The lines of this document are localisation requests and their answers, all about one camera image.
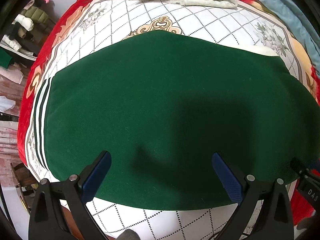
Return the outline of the green varsity jacket white sleeves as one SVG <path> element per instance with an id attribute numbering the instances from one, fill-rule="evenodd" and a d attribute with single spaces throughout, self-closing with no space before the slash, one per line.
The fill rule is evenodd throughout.
<path id="1" fill-rule="evenodd" d="M 44 81 L 33 150 L 58 180 L 101 151 L 112 166 L 97 197 L 184 211 L 231 203 L 212 167 L 295 180 L 292 158 L 319 158 L 319 106 L 278 56 L 167 31 L 130 37 Z"/>

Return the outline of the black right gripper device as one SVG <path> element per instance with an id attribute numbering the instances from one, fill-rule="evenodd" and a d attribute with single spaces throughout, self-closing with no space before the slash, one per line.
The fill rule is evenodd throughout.
<path id="1" fill-rule="evenodd" d="M 319 176 L 313 174 L 296 157 L 291 159 L 290 166 L 299 176 L 299 183 L 297 186 L 298 192 L 301 193 L 315 210 L 319 209 Z"/>

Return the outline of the blue quilted comforter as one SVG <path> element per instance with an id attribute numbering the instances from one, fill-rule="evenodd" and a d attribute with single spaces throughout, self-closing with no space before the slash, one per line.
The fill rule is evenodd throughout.
<path id="1" fill-rule="evenodd" d="M 290 29 L 308 53 L 315 72 L 319 75 L 319 35 L 306 14 L 293 0 L 259 0 L 275 13 Z"/>

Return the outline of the red floral bed blanket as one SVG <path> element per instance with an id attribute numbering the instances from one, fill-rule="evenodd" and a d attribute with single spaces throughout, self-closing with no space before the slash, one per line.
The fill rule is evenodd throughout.
<path id="1" fill-rule="evenodd" d="M 37 179 L 63 181 L 41 165 L 32 148 L 35 99 L 44 81 L 96 51 L 156 30 L 278 56 L 307 89 L 287 31 L 272 18 L 252 9 L 185 7 L 165 0 L 77 0 L 42 47 L 21 103 L 18 150 Z M 198 210 L 152 210 L 109 202 L 96 194 L 87 208 L 102 232 L 111 238 L 131 229 L 141 239 L 212 239 L 223 229 L 236 205 L 231 202 Z"/>

